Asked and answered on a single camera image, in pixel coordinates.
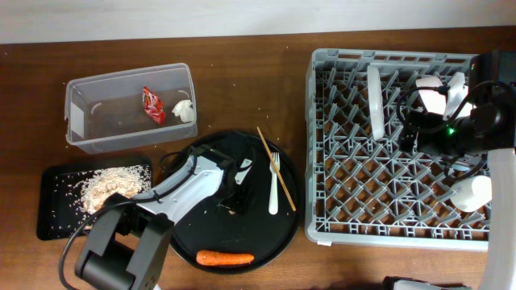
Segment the white plastic cup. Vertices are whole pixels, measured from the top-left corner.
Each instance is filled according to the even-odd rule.
[[[466,213],[474,212],[493,198],[491,178],[474,176],[455,183],[451,190],[456,194],[450,200],[453,205]]]

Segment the carrot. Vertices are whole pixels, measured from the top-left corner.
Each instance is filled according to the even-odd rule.
[[[203,266],[227,266],[241,265],[250,263],[255,256],[251,254],[228,254],[218,253],[216,251],[199,251],[197,253],[197,263]]]

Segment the clear plastic container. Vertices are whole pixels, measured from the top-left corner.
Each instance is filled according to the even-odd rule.
[[[145,113],[144,86],[163,102],[164,125]],[[186,99],[193,103],[194,119],[184,123],[172,109]],[[167,64],[70,81],[64,119],[68,120],[68,143],[90,154],[197,136],[194,84],[188,65]]]

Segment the red snack wrapper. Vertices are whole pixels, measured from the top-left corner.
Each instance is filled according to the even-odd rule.
[[[163,103],[160,98],[152,93],[150,89],[144,87],[143,101],[145,113],[151,116],[154,122],[163,125],[165,112],[163,111]]]

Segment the gray dish rack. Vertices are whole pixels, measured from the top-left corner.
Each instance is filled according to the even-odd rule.
[[[449,201],[444,162],[397,149],[398,97],[420,77],[468,76],[475,55],[318,49],[306,73],[306,237],[323,245],[486,251],[490,204]],[[372,139],[367,67],[381,74],[385,136]],[[418,93],[407,102],[422,110]]]

